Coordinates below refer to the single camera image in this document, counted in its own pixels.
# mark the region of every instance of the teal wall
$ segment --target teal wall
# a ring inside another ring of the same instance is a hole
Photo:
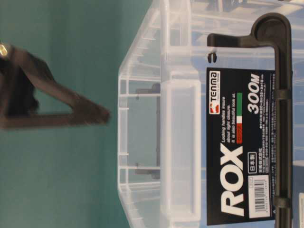
[[[116,187],[117,73],[150,3],[0,1],[0,40],[112,114],[107,126],[0,131],[0,227],[129,227]],[[42,112],[68,110],[36,97]]]

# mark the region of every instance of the metal screw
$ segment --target metal screw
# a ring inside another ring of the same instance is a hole
[[[2,55],[3,57],[8,55],[8,51],[3,44],[0,44],[0,55]]]

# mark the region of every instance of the plastic box lid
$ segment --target plastic box lid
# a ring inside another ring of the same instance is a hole
[[[207,46],[207,36],[248,35],[256,19],[268,12],[285,15],[292,26],[294,161],[303,164],[300,2],[153,1],[119,71],[118,191],[131,227],[207,226],[206,68],[275,69],[274,50],[269,47],[218,47],[220,58],[210,64],[208,54],[214,48]],[[264,221],[218,227],[273,226],[274,221]]]

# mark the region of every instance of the product label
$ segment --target product label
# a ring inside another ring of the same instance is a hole
[[[207,69],[207,224],[274,219],[275,72]]]
[[[299,205],[300,205],[300,228],[304,228],[304,193],[300,194],[299,197]]]

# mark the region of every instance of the box handle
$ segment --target box handle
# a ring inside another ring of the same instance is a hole
[[[234,37],[209,34],[210,47],[257,48],[275,50],[275,105],[276,105],[276,187],[275,227],[292,227],[292,48],[291,26],[278,13],[268,13],[256,20],[248,36]]]
[[[100,105],[57,83],[47,64],[29,52],[0,43],[0,128],[20,129],[105,124],[110,113]],[[36,113],[38,88],[70,106],[70,114]]]

